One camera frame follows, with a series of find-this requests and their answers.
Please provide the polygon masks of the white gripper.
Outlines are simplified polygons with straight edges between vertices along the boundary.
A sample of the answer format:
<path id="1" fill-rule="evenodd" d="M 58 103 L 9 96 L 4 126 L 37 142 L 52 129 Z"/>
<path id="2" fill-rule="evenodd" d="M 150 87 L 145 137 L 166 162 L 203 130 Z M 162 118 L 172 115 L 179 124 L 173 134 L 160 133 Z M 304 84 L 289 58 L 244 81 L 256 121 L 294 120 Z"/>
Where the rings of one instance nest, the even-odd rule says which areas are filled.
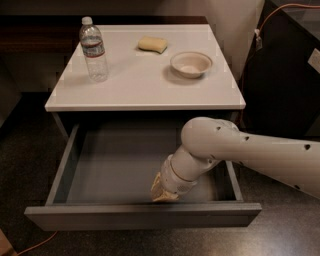
<path id="1" fill-rule="evenodd" d="M 200 158 L 193 156 L 183 146 L 169 155 L 157 173 L 151 186 L 153 202 L 172 202 L 188 193 L 199 177 L 213 169 L 219 160 L 212 157 Z"/>

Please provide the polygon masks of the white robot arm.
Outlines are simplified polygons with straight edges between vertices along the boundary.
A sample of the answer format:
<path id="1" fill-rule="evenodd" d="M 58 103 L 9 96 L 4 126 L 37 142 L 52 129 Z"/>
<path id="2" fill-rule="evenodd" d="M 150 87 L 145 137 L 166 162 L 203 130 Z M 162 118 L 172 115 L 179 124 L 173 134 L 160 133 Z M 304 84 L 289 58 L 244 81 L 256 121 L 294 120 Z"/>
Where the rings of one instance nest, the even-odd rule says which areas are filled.
<path id="1" fill-rule="evenodd" d="M 155 202 L 175 201 L 199 177 L 231 161 L 308 195 L 320 197 L 320 143 L 248 134 L 230 121 L 197 117 L 181 130 L 181 145 L 167 157 L 151 187 Z"/>

